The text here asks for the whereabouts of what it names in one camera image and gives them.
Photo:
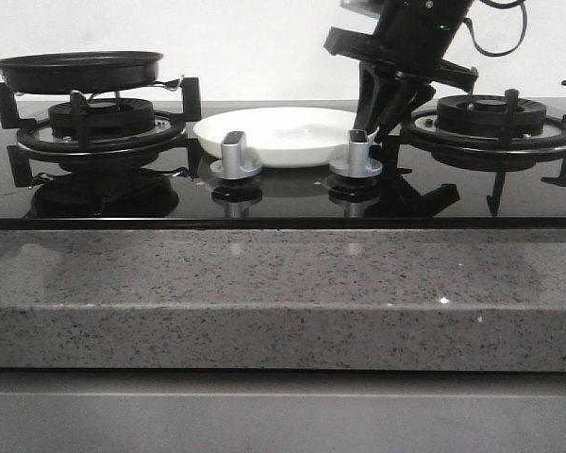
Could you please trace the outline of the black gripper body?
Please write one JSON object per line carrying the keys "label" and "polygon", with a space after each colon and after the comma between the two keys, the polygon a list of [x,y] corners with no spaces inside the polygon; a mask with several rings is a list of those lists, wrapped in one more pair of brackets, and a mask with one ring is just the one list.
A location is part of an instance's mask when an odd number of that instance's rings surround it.
{"label": "black gripper body", "polygon": [[394,71],[439,82],[470,92],[478,79],[475,68],[468,69],[441,59],[435,63],[422,63],[387,48],[375,37],[356,31],[331,27],[324,48],[331,55],[342,55],[371,63],[390,66]]}

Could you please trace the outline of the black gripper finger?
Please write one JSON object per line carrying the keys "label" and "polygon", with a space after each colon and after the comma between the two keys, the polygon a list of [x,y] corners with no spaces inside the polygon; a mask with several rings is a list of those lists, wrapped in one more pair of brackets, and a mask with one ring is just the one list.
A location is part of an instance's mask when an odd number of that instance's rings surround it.
{"label": "black gripper finger", "polygon": [[430,101],[436,90],[427,81],[399,79],[387,83],[378,103],[376,143],[383,140],[418,107]]}
{"label": "black gripper finger", "polygon": [[374,132],[385,98],[386,81],[371,63],[359,65],[359,95],[354,129]]}

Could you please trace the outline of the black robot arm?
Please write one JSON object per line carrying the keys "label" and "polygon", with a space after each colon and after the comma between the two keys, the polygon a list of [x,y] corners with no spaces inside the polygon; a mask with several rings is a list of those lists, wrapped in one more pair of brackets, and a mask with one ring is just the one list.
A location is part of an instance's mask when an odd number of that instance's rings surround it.
{"label": "black robot arm", "polygon": [[332,27],[325,49],[359,61],[355,129],[382,142],[418,107],[431,100],[434,82],[470,92],[475,69],[443,59],[466,18],[470,1],[359,1],[378,22],[371,34]]}

